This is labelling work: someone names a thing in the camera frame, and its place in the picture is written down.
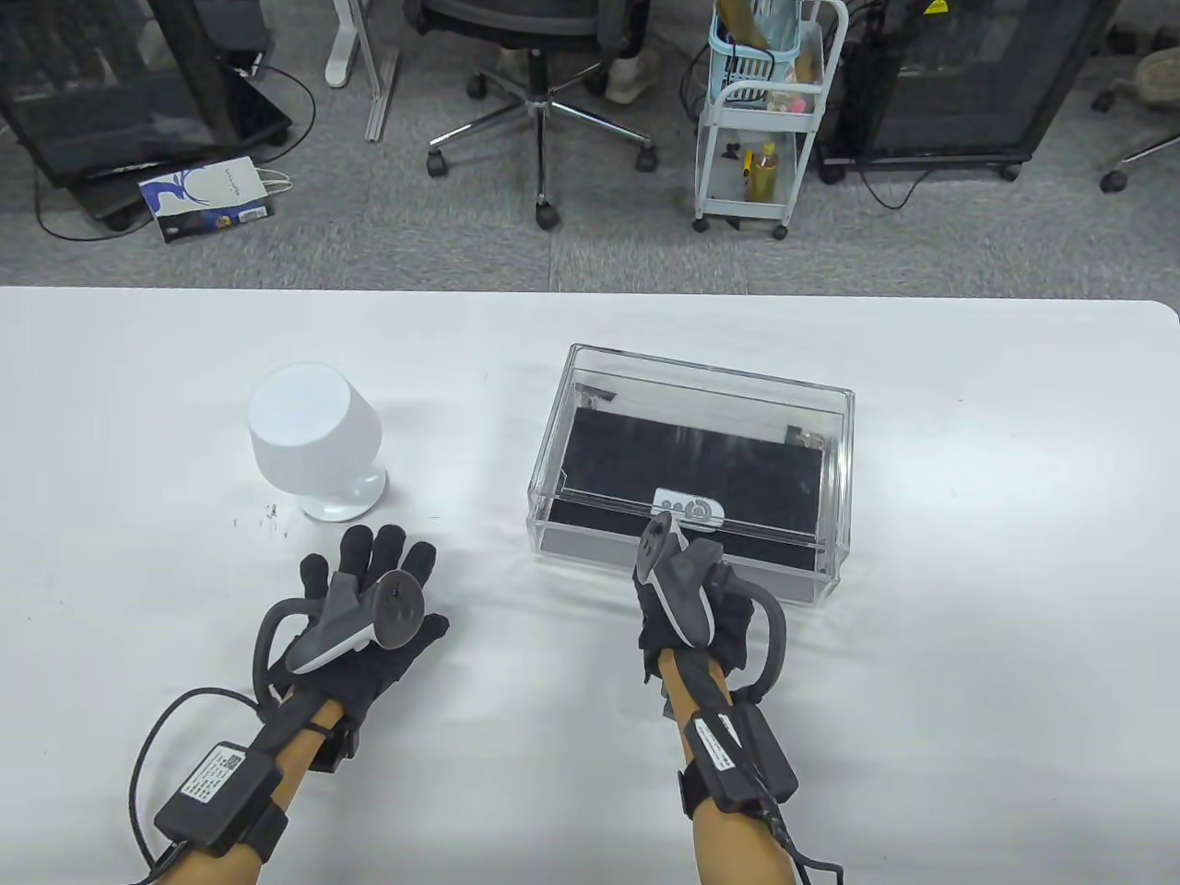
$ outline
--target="white cart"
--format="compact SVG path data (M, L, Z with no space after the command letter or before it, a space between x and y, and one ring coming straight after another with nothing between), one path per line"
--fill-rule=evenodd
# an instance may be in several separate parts
M825 58L824 28L819 24L822 4L834 7L837 14L835 39ZM766 60L741 65L739 76L719 70L719 65L733 65L733 57L716 51L709 54L709 91L706 93L696 135L696 219L693 228L703 232L709 229L707 216L720 216L730 221L760 218L778 222L774 238L784 240L791 224L791 215L799 198L812 145L824 120L827 96L840 60L840 50L848 33L848 9L841 0L806 0L806 14L799 22L800 57L812 59L812 68L820 74L819 83L795 83L772 79L773 65ZM769 111L782 99L795 101L799 112ZM799 136L804 136L800 146ZM753 203L745 198L746 181L743 158L748 151L762 152L767 142L775 143L779 171L774 186L774 202Z

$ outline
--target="lamp base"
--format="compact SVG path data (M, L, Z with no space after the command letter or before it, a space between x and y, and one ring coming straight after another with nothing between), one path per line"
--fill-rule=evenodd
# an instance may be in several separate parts
M373 467L358 479L352 487L335 494L308 496L299 499L299 505L313 519L323 523L347 523L368 513L385 493L386 473Z

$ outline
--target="white desk leg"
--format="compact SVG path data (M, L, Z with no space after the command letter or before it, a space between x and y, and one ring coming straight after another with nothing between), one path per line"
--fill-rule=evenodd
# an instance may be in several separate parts
M356 26L356 39L361 47L361 57L365 59L365 72L368 74L369 86L373 90L373 106L369 110L365 138L369 142L380 142L381 132L385 130L385 118L389 113L389 97L393 94L393 80L398 76L398 57L401 52L394 46L378 70L373 42L369 40L368 26L365 24L365 7L361 6L361 0L347 0L347 2L353 24Z
M333 88L340 88L348 83L348 74L353 66L353 57L356 54L356 25L353 24L353 13L348 8L348 0L332 0L336 7L336 18L340 27L336 30L336 39L332 42L332 54L328 55L328 66L323 70L323 79ZM362 7L368 7L368 0L362 0Z

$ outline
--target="wooden forearm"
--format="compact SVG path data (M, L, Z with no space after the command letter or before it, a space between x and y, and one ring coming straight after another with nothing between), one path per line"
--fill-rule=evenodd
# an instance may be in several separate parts
M709 673L729 700L726 677L716 661L709 663ZM660 675L680 726L684 761L690 762L693 750L684 741L684 727L700 707L684 687L671 650L660 655ZM726 814L712 799L706 799L693 815L693 841L701 885L795 884L794 865L771 831L745 814Z
M312 721L323 728L333 728L343 715L339 703L328 701ZM295 791L322 743L322 734L303 730L278 754L283 780L270 798L283 811L290 807ZM254 848L235 845L221 858L190 851L159 881L162 885L254 885L261 872L262 858L254 853Z

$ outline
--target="gray carpet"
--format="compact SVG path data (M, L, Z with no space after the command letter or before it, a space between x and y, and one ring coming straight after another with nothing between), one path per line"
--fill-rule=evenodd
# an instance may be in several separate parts
M400 31L394 4L374 4L374 27ZM564 224L544 234L532 221L523 131L457 146L447 178L426 176L426 140L480 112L463 86L491 47L447 34L405 38L386 136L374 145L363 140L363 73L343 90L323 81L332 4L264 6L276 37L270 60L303 79L319 104L309 138L276 164L295 182L277 198L276 216L171 245L155 228L112 243L58 242L34 223L28 159L4 138L0 284L1127 297L1180 308L1180 151L1134 168L1121 195L1097 188L1112 158L1180 130L1180 116L1129 104L1108 117L1089 110L1095 88L1129 67L1121 59L1090 61L1015 184L991 172L937 175L903 211L889 212L858 178L830 188L812 173L787 241L723 223L699 235L689 209L694 142L676 98L684 61L675 47L700 45L708 5L656 0L663 84L610 112L655 136L661 168L638 175L629 145L557 122L552 181ZM1149 18L1152 0L1128 6L1145 26L1162 21L1162 12ZM261 88L297 129L306 125L297 87L267 74ZM872 181L896 202L909 179ZM46 196L45 218L61 232L94 232L61 194Z

